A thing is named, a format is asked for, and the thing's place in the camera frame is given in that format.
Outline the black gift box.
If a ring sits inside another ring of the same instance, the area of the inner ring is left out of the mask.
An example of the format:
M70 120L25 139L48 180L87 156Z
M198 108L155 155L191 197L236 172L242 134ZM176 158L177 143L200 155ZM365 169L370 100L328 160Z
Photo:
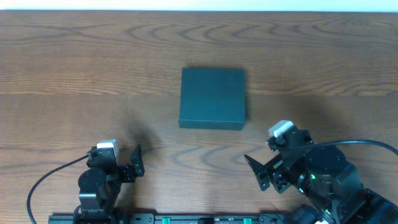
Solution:
M182 68L180 128L242 130L245 123L245 70Z

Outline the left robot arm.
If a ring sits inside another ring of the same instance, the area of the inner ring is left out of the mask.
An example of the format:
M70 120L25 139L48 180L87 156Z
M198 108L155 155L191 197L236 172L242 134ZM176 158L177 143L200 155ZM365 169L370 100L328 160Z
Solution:
M80 212L73 215L73 223L130 223L131 216L115 207L121 186L134 183L144 175L141 145L130 155L129 164L119 165L117 144L98 143L88 152L88 170L78 179Z

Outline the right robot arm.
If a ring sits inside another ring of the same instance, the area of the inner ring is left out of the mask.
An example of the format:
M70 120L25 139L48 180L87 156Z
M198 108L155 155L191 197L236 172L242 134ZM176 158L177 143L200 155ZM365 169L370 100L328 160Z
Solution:
M342 141L314 143L295 125L272 128L267 145L278 155L261 164L245 160L261 190L295 187L311 201L285 216L284 223L397 223L397 205L364 187L357 168L339 150Z

